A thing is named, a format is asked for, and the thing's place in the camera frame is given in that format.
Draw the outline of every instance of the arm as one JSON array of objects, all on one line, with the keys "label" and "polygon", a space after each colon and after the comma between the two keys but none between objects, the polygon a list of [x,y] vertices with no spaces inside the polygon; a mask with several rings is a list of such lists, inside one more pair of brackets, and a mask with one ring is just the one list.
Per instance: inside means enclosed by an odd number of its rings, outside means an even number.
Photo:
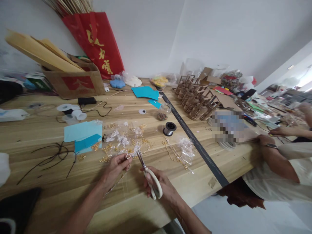
[{"label": "arm", "polygon": [[278,127],[269,132],[269,134],[272,134],[275,137],[285,137],[285,136],[300,136],[305,137],[308,139],[312,139],[312,131],[304,130],[300,128],[293,128],[293,127]]},{"label": "arm", "polygon": [[[175,187],[171,184],[168,177],[163,171],[157,170],[152,166],[148,168],[156,175],[159,183],[162,187],[162,199],[165,200],[176,214],[183,230],[186,234],[197,234],[197,233],[211,233],[208,228],[200,221],[200,219],[194,214],[192,209],[186,204],[181,198]],[[147,174],[144,180],[144,187],[147,190],[147,196],[150,197],[150,187],[147,181],[153,184],[154,181],[150,175]]]},{"label": "arm", "polygon": [[59,234],[82,234],[85,232],[103,197],[114,186],[121,171],[129,169],[131,161],[132,158],[126,159],[126,154],[111,159],[100,181],[59,231]]},{"label": "arm", "polygon": [[306,123],[312,128],[312,108],[309,103],[303,102],[299,107],[299,110],[305,114]]},{"label": "arm", "polygon": [[263,159],[268,164],[271,171],[285,179],[300,183],[300,180],[291,163],[283,155],[281,155],[277,149],[265,146],[267,143],[275,144],[274,139],[265,135],[260,135],[259,138]]}]

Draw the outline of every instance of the power adapter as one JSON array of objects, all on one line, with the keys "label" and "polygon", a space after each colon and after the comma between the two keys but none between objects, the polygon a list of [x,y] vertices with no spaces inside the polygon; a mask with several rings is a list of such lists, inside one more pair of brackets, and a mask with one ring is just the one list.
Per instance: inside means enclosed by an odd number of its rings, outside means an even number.
[{"label": "power adapter", "polygon": [[85,106],[85,105],[88,105],[88,104],[96,104],[97,101],[95,100],[95,98],[90,98],[90,97],[79,97],[78,98],[78,104],[81,105],[81,106]]}]

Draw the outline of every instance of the blue plush toy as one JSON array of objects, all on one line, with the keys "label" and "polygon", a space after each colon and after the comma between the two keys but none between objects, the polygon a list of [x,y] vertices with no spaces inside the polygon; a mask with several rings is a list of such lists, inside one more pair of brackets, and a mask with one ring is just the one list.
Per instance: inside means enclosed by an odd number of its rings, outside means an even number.
[{"label": "blue plush toy", "polygon": [[124,81],[122,80],[111,80],[110,81],[110,85],[113,87],[113,88],[123,88],[126,86],[126,84],[124,83]]}]

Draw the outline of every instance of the red paper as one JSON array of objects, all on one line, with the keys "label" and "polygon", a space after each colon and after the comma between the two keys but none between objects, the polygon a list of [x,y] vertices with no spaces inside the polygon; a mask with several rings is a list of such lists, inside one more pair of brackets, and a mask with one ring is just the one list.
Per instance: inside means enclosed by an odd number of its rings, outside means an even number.
[{"label": "red paper", "polygon": [[64,17],[64,24],[86,55],[98,67],[102,79],[124,71],[117,43],[105,12]]},{"label": "red paper", "polygon": [[218,90],[218,91],[220,91],[220,92],[222,92],[222,93],[224,93],[226,95],[232,95],[233,94],[232,92],[230,92],[227,89],[224,89],[224,88],[222,88],[220,86],[215,87],[214,90]]}]

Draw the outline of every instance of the jar of beads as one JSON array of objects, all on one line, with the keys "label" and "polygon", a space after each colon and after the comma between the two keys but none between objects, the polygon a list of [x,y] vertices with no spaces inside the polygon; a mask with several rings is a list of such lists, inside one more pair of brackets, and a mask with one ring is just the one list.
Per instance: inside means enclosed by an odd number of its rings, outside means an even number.
[{"label": "jar of beads", "polygon": [[157,118],[161,121],[168,119],[168,115],[171,113],[171,105],[169,103],[164,103],[158,109]]}]

